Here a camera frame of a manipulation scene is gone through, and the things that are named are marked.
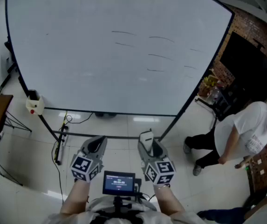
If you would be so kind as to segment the person's right forearm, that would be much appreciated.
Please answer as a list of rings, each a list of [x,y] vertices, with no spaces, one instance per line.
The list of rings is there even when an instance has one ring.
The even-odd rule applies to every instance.
[[[175,213],[184,213],[185,209],[173,194],[168,185],[154,185],[154,193],[162,213],[170,216]]]

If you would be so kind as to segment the person's white shirt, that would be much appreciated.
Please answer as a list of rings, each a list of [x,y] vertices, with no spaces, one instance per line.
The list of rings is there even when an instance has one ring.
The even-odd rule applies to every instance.
[[[95,199],[85,212],[70,216],[52,214],[44,220],[43,224],[206,224],[194,212],[175,213],[168,216],[157,211],[156,207],[146,200],[141,203],[131,201],[133,219],[117,217],[107,219],[101,216],[100,211],[112,213],[115,210],[113,200],[112,196]]]

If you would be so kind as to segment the large black television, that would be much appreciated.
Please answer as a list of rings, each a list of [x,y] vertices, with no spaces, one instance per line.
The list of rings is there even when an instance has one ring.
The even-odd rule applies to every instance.
[[[258,47],[232,32],[220,62],[252,101],[266,101],[267,56]]]

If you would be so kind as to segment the white board eraser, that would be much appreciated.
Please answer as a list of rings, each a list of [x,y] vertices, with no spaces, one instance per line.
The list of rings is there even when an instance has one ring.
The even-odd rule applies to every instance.
[[[153,144],[153,140],[154,140],[154,134],[153,134],[151,128],[149,129],[149,131],[141,133],[139,140],[143,144],[147,153],[149,155],[153,155],[152,144]]]

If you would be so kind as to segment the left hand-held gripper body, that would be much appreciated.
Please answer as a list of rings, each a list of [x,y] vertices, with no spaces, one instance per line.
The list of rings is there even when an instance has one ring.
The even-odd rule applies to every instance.
[[[81,151],[74,155],[70,165],[73,177],[88,183],[101,173],[103,167],[101,159],[86,155]]]

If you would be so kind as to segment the white power strip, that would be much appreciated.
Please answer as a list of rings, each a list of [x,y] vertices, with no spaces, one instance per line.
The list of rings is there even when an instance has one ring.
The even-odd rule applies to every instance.
[[[68,127],[65,124],[63,124],[62,127],[59,129],[59,131],[64,132],[66,129],[68,130]],[[66,135],[60,134],[60,137],[61,137],[61,145],[63,146],[65,144]]]

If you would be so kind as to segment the clear plastic bottle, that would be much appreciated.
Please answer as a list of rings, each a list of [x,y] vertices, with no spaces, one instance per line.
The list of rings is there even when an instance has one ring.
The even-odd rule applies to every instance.
[[[220,95],[220,90],[217,86],[213,86],[208,94],[208,100],[209,101],[216,101]]]

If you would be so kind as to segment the person's left forearm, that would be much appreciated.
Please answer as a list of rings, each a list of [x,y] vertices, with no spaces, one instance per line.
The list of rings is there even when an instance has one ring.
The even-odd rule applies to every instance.
[[[63,215],[73,215],[85,212],[86,204],[89,197],[90,183],[82,180],[77,180],[63,203],[60,213]]]

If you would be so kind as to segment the open cardboard box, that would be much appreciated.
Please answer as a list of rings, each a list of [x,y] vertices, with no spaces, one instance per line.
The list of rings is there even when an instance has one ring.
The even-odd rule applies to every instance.
[[[207,74],[204,75],[204,78],[199,85],[198,96],[207,97],[210,90],[214,86],[219,85],[220,82],[221,80],[215,74],[214,69],[213,68],[209,69]]]

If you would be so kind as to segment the small black monitor screen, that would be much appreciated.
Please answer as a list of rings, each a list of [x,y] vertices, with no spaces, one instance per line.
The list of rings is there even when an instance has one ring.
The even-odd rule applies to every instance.
[[[135,174],[105,171],[103,177],[103,194],[112,196],[134,196]]]

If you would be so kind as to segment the black monitor mount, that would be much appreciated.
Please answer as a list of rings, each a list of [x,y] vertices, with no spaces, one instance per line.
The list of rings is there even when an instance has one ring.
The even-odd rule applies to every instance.
[[[123,197],[123,196],[115,196],[113,205],[115,207],[115,211],[113,213],[114,217],[122,218],[125,215],[132,212],[132,203],[131,197]]]

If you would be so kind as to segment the black television stand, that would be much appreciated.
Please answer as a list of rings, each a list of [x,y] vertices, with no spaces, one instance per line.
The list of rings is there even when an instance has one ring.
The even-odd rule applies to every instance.
[[[216,101],[209,101],[208,97],[206,100],[196,98],[195,102],[200,102],[210,108],[214,114],[214,122],[212,128],[216,126],[217,121],[222,121],[225,118],[226,113],[234,104],[233,97],[229,95],[228,86],[218,87],[220,95]]]

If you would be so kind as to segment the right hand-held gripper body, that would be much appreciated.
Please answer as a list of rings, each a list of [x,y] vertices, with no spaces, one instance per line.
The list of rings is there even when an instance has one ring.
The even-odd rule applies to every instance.
[[[142,168],[145,180],[153,185],[170,184],[176,174],[173,162],[169,158],[160,161],[148,162]]]

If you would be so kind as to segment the black box beside monitor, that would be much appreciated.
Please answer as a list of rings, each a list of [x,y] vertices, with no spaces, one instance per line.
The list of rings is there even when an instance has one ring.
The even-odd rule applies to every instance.
[[[136,202],[141,202],[142,199],[145,200],[145,197],[141,192],[141,185],[142,185],[142,179],[135,178],[134,193]]]

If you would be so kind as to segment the large white whiteboard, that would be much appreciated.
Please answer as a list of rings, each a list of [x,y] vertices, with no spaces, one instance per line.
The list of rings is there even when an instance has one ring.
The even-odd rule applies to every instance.
[[[176,116],[234,14],[217,0],[5,0],[26,87],[47,108]]]

